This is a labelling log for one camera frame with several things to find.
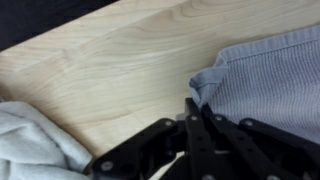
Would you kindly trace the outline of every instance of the dark background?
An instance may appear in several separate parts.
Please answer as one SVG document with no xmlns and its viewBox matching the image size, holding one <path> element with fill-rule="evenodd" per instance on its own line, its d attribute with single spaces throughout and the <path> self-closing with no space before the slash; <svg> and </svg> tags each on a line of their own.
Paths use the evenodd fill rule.
<svg viewBox="0 0 320 180">
<path fill-rule="evenodd" d="M 117 0 L 0 0 L 0 51 Z"/>
</svg>

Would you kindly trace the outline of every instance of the knit fabric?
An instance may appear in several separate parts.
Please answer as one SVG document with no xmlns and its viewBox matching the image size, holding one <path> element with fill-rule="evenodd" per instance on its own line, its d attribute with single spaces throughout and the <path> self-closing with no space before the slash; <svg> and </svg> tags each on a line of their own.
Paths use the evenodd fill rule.
<svg viewBox="0 0 320 180">
<path fill-rule="evenodd" d="M 254 118 L 320 144 L 320 26 L 222 50 L 190 79 L 199 108 Z"/>
</svg>

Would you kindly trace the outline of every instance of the gray fabric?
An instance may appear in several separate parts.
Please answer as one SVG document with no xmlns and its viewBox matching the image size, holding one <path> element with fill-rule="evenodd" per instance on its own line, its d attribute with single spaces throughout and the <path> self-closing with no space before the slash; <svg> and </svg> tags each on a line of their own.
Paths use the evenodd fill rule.
<svg viewBox="0 0 320 180">
<path fill-rule="evenodd" d="M 320 143 L 320 26 L 222 50 L 190 79 L 199 108 L 254 118 Z"/>
<path fill-rule="evenodd" d="M 92 156 L 23 102 L 0 103 L 0 180 L 88 180 Z"/>
</svg>

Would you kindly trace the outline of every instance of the black plastic object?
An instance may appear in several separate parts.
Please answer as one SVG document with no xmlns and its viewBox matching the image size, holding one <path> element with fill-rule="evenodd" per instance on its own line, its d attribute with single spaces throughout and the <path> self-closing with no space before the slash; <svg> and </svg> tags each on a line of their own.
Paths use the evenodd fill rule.
<svg viewBox="0 0 320 180">
<path fill-rule="evenodd" d="M 106 153 L 93 164 L 95 180 L 150 178 L 184 155 L 163 180 L 318 180 L 320 146 L 254 119 L 239 126 L 199 112 L 186 99 L 185 121 L 161 119 Z"/>
</svg>

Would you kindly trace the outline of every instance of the wooden table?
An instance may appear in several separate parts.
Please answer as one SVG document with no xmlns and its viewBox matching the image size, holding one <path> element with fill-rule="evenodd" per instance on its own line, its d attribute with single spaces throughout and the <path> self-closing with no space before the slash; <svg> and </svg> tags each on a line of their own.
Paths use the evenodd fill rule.
<svg viewBox="0 0 320 180">
<path fill-rule="evenodd" d="M 95 156 L 183 112 L 188 79 L 227 46 L 320 22 L 317 0 L 121 0 L 0 53 L 0 94 Z"/>
</svg>

